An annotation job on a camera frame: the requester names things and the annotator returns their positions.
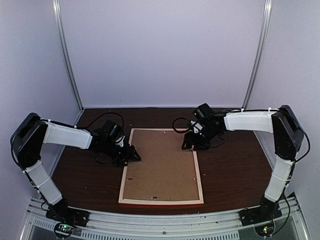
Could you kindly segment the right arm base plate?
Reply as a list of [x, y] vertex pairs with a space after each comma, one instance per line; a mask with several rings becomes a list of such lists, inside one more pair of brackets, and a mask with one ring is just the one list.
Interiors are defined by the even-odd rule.
[[283, 215], [280, 209], [274, 209], [273, 211], [269, 212], [268, 210], [262, 210], [261, 206], [244, 208], [238, 213], [242, 226], [255, 225], [262, 222], [271, 221], [272, 219], [279, 218]]

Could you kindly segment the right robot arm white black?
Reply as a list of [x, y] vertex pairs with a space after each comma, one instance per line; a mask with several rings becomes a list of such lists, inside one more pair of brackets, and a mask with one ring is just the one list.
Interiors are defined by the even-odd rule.
[[288, 105], [263, 110], [232, 109], [213, 111], [208, 104], [198, 106], [189, 120], [184, 135], [182, 150], [206, 151], [214, 137], [222, 137], [227, 131], [266, 132], [273, 135], [275, 164], [269, 184], [256, 210], [259, 220], [268, 220], [291, 181], [294, 167], [300, 158], [302, 142], [306, 137], [294, 112]]

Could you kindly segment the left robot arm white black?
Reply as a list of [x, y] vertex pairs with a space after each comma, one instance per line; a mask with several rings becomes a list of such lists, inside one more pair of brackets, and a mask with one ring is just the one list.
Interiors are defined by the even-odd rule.
[[112, 165], [125, 167], [130, 161], [140, 161], [137, 149], [130, 143], [124, 126], [107, 119], [96, 129], [87, 126], [70, 125], [29, 113], [10, 137], [10, 153], [15, 164], [26, 175], [39, 195], [52, 208], [52, 213], [61, 222], [72, 218], [72, 211], [66, 207], [66, 200], [48, 173], [42, 157], [49, 156], [49, 150], [66, 147], [103, 154]]

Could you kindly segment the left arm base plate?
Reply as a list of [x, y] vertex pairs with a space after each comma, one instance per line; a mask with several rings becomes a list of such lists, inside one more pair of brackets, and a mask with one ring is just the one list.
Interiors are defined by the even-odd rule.
[[86, 227], [90, 213], [67, 206], [49, 206], [45, 217], [71, 226]]

